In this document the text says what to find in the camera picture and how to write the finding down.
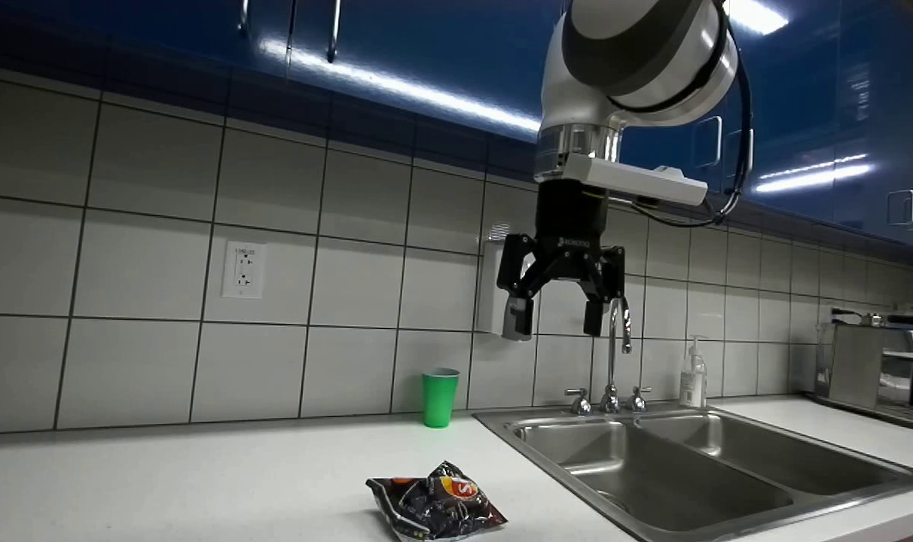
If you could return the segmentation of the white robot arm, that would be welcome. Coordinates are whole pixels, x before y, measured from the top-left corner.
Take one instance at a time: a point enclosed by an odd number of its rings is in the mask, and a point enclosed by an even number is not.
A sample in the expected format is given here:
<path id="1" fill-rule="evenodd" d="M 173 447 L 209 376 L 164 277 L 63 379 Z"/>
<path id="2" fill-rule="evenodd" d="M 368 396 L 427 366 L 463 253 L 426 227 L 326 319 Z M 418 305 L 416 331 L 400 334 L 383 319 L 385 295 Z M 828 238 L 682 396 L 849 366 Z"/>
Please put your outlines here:
<path id="1" fill-rule="evenodd" d="M 708 185 L 673 165 L 631 165 L 621 134 L 702 121 L 740 82 L 722 0 L 570 0 L 541 73 L 546 141 L 530 235 L 507 235 L 498 287 L 504 334 L 533 334 L 536 295 L 550 280 L 586 292 L 580 327 L 625 305 L 625 249 L 604 247 L 609 200 L 705 206 Z"/>

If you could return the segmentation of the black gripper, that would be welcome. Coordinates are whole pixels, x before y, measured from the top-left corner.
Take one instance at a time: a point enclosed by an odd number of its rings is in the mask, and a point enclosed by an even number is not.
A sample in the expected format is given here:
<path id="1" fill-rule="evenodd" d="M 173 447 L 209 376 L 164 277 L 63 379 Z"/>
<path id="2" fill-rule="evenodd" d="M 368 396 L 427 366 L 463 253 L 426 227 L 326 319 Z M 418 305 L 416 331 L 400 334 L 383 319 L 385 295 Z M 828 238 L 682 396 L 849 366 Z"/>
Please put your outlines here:
<path id="1" fill-rule="evenodd" d="M 536 190 L 536 261 L 525 271 L 530 253 L 526 235 L 504 240 L 498 287 L 507 292 L 504 338 L 526 339 L 533 326 L 533 298 L 550 280 L 575 280 L 588 298 L 586 334 L 604 334 L 604 313 L 625 298 L 625 249 L 600 247 L 609 200 L 604 190 L 578 180 L 541 180 Z"/>

